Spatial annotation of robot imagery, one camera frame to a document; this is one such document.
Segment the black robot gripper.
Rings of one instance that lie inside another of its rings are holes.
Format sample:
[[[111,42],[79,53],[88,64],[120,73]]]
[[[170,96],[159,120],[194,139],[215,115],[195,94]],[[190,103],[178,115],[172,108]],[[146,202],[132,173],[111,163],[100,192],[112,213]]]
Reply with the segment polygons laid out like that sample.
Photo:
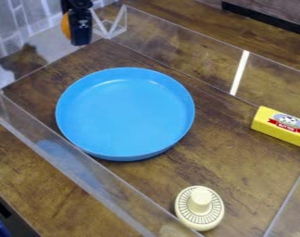
[[[73,46],[85,45],[91,42],[91,0],[59,0],[60,10],[68,12],[68,23],[71,32],[71,44]]]

